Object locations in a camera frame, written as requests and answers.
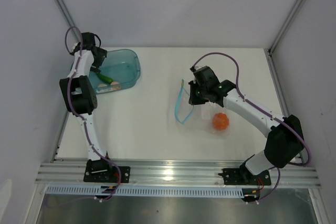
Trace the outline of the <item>green toy pepper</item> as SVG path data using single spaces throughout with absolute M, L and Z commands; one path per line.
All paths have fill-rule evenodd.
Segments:
M 99 80 L 101 80 L 104 83 L 111 84 L 113 82 L 112 78 L 110 78 L 108 76 L 105 76 L 105 75 L 103 75 L 101 73 L 97 73 L 96 76 L 98 77 Z

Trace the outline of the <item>clear zip top bag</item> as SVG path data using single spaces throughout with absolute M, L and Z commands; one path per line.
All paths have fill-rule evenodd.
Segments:
M 182 125 L 182 128 L 188 131 L 214 135 L 228 134 L 229 127 L 226 130 L 218 131 L 212 126 L 212 119 L 216 113 L 225 113 L 228 116 L 225 108 L 210 102 L 202 105 L 190 105 L 188 103 L 189 97 L 190 88 L 186 86 L 182 79 L 174 108 L 175 120 Z

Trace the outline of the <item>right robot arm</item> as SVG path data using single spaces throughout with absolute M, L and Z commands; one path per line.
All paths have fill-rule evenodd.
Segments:
M 192 67 L 191 72 L 194 75 L 194 80 L 189 82 L 191 105 L 215 103 L 241 116 L 267 139 L 264 150 L 242 164 L 239 176 L 244 183 L 253 183 L 265 170 L 285 167 L 304 149 L 302 128 L 296 116 L 272 114 L 252 103 L 239 94 L 233 82 L 220 82 L 208 66 L 198 69 Z

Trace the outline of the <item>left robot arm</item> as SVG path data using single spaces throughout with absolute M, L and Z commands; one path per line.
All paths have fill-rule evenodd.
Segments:
M 100 143 L 93 112 L 98 107 L 94 88 L 89 80 L 91 72 L 100 73 L 100 66 L 107 51 L 96 45 L 99 37 L 90 32 L 81 33 L 80 41 L 69 53 L 74 63 L 69 75 L 59 81 L 66 108 L 79 121 L 87 141 L 88 161 L 83 180 L 85 182 L 108 182 L 114 169 L 108 162 L 108 152 Z

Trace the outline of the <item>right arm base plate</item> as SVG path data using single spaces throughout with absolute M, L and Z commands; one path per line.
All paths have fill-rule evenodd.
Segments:
M 271 178 L 268 170 L 253 175 L 248 170 L 240 168 L 223 168 L 218 176 L 223 178 L 225 185 L 270 186 Z

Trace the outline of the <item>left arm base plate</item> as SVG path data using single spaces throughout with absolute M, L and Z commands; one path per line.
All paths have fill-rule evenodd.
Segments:
M 83 181 L 86 183 L 128 183 L 131 167 L 119 166 L 120 173 L 115 166 L 104 160 L 88 160 Z

